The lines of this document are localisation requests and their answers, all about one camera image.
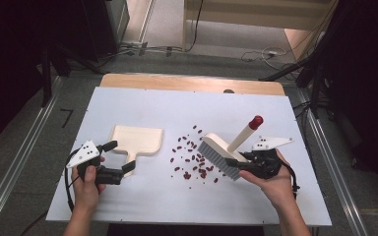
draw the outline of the red bean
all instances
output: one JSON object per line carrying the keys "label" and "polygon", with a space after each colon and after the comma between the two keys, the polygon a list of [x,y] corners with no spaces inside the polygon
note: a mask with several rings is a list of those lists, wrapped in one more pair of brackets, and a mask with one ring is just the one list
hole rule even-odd
{"label": "red bean", "polygon": [[185,174],[183,175],[183,177],[184,177],[185,179],[190,179],[191,176],[192,176],[192,175],[189,174],[187,171],[186,171]]}

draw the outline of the red brush handle tip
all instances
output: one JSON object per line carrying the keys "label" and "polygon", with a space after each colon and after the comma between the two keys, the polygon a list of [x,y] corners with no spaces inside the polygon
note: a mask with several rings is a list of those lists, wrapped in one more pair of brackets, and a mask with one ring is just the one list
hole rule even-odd
{"label": "red brush handle tip", "polygon": [[255,116],[254,119],[248,123],[248,126],[252,130],[257,130],[261,124],[263,124],[263,117]]}

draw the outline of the dark fabric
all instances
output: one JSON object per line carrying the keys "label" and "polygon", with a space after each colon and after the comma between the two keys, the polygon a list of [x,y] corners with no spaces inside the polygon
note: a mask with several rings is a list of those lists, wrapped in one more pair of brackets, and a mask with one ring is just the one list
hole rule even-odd
{"label": "dark fabric", "polygon": [[357,2],[330,40],[324,63],[335,109],[351,124],[343,123],[345,132],[354,129],[360,137],[353,154],[378,174],[378,1]]}
{"label": "dark fabric", "polygon": [[107,236],[262,236],[261,226],[109,224]]}
{"label": "dark fabric", "polygon": [[0,2],[0,133],[42,86],[35,66],[37,38],[26,24],[30,15],[26,12],[17,18],[22,6],[4,3]]}

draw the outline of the white table surface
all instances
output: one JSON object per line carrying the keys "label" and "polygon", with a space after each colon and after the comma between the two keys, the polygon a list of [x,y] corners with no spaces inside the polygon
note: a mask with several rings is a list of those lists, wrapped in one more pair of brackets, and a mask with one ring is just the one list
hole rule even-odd
{"label": "white table surface", "polygon": [[[255,115],[261,115],[264,123],[238,150],[249,151],[260,135],[293,138],[293,143],[279,150],[296,173],[300,186],[297,202],[304,220],[309,226],[331,225],[288,97],[134,88],[96,88],[72,150],[87,140],[97,145],[107,143],[115,125],[162,128],[162,145],[153,156],[137,157],[134,175],[122,179],[121,185],[107,186],[100,195],[94,220],[278,224],[276,211],[257,186],[241,178],[232,181],[222,177],[217,168],[202,179],[192,170],[196,161],[185,162],[196,151],[182,148],[172,152],[177,146],[185,147],[178,141],[183,136],[199,145],[199,138],[211,132],[230,143]],[[113,151],[103,156],[108,168],[120,168],[126,159]],[[174,171],[176,166],[184,170]],[[184,171],[192,174],[189,180],[183,178]],[[62,174],[46,219],[67,221],[70,216]]]}

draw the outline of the dustpan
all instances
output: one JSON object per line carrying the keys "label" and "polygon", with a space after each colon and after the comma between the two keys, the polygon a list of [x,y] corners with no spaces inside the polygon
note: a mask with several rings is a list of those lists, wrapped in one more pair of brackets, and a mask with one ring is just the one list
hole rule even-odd
{"label": "dustpan", "polygon": [[[113,128],[111,140],[118,142],[118,147],[113,151],[127,154],[126,163],[129,163],[138,155],[153,155],[160,149],[162,129],[117,125]],[[132,175],[133,172],[128,172],[124,177]]]}

